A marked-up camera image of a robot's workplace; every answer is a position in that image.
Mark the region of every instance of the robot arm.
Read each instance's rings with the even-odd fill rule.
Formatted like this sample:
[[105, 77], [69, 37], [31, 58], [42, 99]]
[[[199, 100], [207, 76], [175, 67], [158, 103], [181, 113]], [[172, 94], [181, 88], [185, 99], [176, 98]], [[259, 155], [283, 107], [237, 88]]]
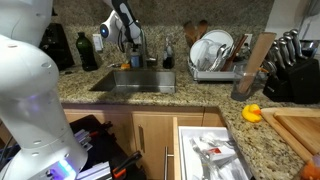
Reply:
[[113, 9], [107, 21], [100, 26], [100, 33], [107, 41], [117, 44], [141, 44], [141, 27], [134, 18], [126, 0], [103, 0]]

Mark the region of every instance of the stainless steel sink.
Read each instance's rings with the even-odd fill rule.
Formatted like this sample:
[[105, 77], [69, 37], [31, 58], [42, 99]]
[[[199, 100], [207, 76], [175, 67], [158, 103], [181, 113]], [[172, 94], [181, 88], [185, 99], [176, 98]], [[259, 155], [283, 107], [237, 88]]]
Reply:
[[90, 91], [175, 93], [175, 84], [176, 75], [171, 71], [113, 70]]

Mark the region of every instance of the power outlet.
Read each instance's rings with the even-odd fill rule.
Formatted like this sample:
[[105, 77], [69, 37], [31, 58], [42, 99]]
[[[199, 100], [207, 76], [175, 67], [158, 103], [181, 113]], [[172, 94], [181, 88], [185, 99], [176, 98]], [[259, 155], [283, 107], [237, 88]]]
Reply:
[[249, 47], [251, 47], [250, 45], [251, 45], [252, 34], [245, 34], [245, 35], [247, 35], [248, 37], [244, 41], [244, 43], [242, 44], [241, 49], [246, 48], [246, 46], [245, 46], [246, 43], [248, 44]]

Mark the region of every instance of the dark bottle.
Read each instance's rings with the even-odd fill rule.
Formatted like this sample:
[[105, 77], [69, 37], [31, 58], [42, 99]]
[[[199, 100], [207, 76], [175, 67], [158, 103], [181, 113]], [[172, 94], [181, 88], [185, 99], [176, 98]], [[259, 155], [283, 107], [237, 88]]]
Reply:
[[78, 32], [78, 39], [76, 42], [77, 49], [82, 61], [82, 69], [84, 71], [93, 71], [98, 69], [98, 65], [94, 59], [93, 47], [84, 32]]
[[163, 68], [171, 69], [174, 66], [173, 49], [171, 45], [171, 40], [169, 37], [166, 38], [166, 45], [163, 54]]

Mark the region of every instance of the cabinet handle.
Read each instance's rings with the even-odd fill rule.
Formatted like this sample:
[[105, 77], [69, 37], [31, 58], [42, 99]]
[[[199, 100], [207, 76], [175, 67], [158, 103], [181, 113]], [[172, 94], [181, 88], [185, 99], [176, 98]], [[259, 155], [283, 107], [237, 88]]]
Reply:
[[164, 147], [164, 180], [168, 179], [168, 157], [173, 156], [173, 154], [168, 154], [168, 146]]
[[140, 137], [140, 147], [143, 153], [146, 152], [144, 147], [144, 135], [143, 135], [143, 127], [139, 125], [139, 137]]

